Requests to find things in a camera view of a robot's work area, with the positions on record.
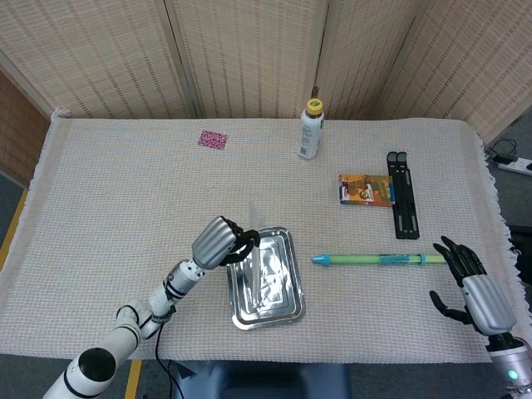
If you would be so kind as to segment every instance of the robotic arm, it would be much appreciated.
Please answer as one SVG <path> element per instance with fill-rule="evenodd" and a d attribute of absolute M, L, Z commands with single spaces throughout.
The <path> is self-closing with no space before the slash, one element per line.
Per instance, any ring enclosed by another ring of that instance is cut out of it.
<path fill-rule="evenodd" d="M 488 337 L 486 349 L 498 373 L 506 380 L 506 396 L 532 398 L 532 349 L 529 344 L 510 333 L 517 323 L 499 284 L 489 276 L 476 254 L 465 245 L 441 237 L 448 247 L 434 244 L 446 259 L 449 269 L 465 300 L 465 311 L 449 309 L 440 296 L 430 291 L 436 309 L 448 318 L 472 324 Z"/>
<path fill-rule="evenodd" d="M 93 398 L 111 384 L 118 367 L 168 322 L 175 305 L 203 278 L 206 270 L 245 259 L 260 244 L 255 230 L 244 232 L 219 216 L 192 244 L 192 259 L 181 260 L 150 296 L 150 306 L 133 301 L 118 309 L 116 328 L 68 365 L 44 399 Z"/>

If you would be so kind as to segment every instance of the yellow bottle cap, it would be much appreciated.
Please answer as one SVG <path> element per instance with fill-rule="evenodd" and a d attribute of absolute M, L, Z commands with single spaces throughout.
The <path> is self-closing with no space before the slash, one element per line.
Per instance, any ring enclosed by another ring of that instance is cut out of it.
<path fill-rule="evenodd" d="M 307 101 L 307 112 L 310 115 L 319 115 L 323 111 L 323 103 L 319 98 L 311 98 Z"/>

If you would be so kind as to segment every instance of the silver robot hand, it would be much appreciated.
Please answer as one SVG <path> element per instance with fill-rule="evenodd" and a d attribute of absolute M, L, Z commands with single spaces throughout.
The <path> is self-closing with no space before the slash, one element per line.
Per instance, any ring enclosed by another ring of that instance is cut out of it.
<path fill-rule="evenodd" d="M 529 344 L 510 334 L 517 323 L 506 296 L 494 278 L 489 276 L 478 256 L 465 245 L 441 237 L 447 246 L 434 244 L 443 255 L 465 300 L 464 311 L 449 309 L 435 291 L 432 303 L 441 314 L 488 337 L 486 346 L 491 361 L 505 379 L 507 397 L 532 398 L 532 350 Z"/>

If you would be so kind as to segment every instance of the pink card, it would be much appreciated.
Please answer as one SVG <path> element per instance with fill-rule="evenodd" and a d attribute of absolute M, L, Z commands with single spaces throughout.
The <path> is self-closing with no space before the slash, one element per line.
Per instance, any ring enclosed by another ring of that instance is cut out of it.
<path fill-rule="evenodd" d="M 205 147 L 215 148 L 216 150 L 223 150 L 226 142 L 227 135 L 222 135 L 215 131 L 203 131 L 199 137 L 198 144 Z"/>

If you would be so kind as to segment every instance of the power strip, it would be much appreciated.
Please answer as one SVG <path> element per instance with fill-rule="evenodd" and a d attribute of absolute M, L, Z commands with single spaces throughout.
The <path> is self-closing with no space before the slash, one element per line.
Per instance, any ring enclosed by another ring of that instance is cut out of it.
<path fill-rule="evenodd" d="M 532 176 L 532 170 L 526 169 L 528 165 L 532 164 L 532 160 L 526 158 L 518 158 L 516 162 L 511 162 L 508 165 L 497 164 L 499 169 L 509 170 L 511 172 L 522 173 L 523 175 Z"/>

